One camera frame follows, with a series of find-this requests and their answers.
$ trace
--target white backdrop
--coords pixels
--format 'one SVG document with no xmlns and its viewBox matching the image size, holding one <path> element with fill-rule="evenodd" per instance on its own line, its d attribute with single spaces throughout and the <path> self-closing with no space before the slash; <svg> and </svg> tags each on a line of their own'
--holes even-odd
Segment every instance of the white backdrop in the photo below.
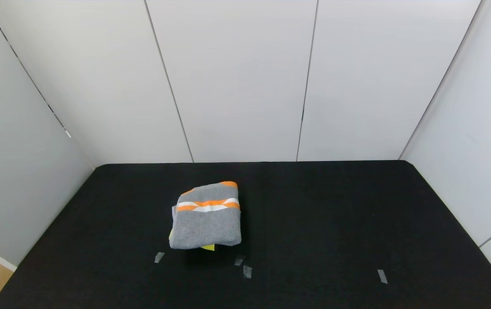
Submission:
<svg viewBox="0 0 491 309">
<path fill-rule="evenodd" d="M 396 160 L 478 4 L 320 0 L 299 160 Z"/>
<path fill-rule="evenodd" d="M 473 26 L 403 158 L 491 262 L 491 0 Z"/>
<path fill-rule="evenodd" d="M 316 0 L 0 0 L 0 26 L 96 166 L 388 160 L 478 2 L 320 0 L 307 94 Z"/>
<path fill-rule="evenodd" d="M 0 27 L 95 166 L 191 162 L 137 0 L 0 0 Z"/>
<path fill-rule="evenodd" d="M 0 256 L 18 265 L 91 172 L 0 32 Z"/>
</svg>

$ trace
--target tape piece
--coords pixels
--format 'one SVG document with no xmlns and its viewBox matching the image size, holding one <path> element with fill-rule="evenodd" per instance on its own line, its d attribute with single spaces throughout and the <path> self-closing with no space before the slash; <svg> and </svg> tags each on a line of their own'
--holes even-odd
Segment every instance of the tape piece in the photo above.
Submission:
<svg viewBox="0 0 491 309">
<path fill-rule="evenodd" d="M 158 254 L 156 254 L 156 258 L 155 258 L 154 262 L 155 262 L 155 263 L 159 263 L 159 262 L 160 262 L 160 260 L 161 260 L 161 258 L 163 258 L 163 257 L 164 257 L 164 254 L 165 254 L 165 253 L 163 253 L 163 252 L 158 252 Z"/>
<path fill-rule="evenodd" d="M 379 273 L 379 278 L 381 279 L 381 282 L 388 284 L 387 276 L 385 276 L 385 272 L 383 272 L 383 270 L 377 270 L 377 272 Z"/>
<path fill-rule="evenodd" d="M 234 266 L 240 266 L 242 264 L 242 262 L 244 261 L 244 258 L 246 258 L 246 257 L 241 255 L 241 254 L 238 254 L 238 256 L 236 257 L 236 260 L 234 261 Z"/>
<path fill-rule="evenodd" d="M 251 279 L 251 271 L 252 270 L 253 270 L 253 268 L 244 265 L 244 278 Z"/>
</svg>

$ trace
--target black table surface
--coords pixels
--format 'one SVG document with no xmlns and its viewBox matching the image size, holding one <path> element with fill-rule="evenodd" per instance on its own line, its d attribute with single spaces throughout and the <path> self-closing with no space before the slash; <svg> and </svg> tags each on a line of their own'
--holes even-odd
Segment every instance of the black table surface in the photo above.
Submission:
<svg viewBox="0 0 491 309">
<path fill-rule="evenodd" d="M 242 243 L 170 249 L 179 195 L 225 180 Z M 491 264 L 407 162 L 109 164 L 0 293 L 20 308 L 491 309 Z"/>
</svg>

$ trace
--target folded towel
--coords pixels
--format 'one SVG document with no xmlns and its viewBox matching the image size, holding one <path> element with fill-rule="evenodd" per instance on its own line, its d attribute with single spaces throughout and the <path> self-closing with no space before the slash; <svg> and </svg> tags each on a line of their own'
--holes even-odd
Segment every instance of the folded towel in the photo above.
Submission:
<svg viewBox="0 0 491 309">
<path fill-rule="evenodd" d="M 169 247 L 192 249 L 212 244 L 233 246 L 242 242 L 238 185 L 220 182 L 193 188 L 171 208 L 173 230 Z"/>
</svg>

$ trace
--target gray towel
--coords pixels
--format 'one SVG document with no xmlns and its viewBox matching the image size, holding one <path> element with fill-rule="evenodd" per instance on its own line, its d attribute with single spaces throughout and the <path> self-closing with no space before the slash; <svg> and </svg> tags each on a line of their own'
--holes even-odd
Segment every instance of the gray towel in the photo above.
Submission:
<svg viewBox="0 0 491 309">
<path fill-rule="evenodd" d="M 179 197 L 171 208 L 173 230 L 169 247 L 192 249 L 242 242 L 238 185 L 220 182 L 193 188 Z"/>
</svg>

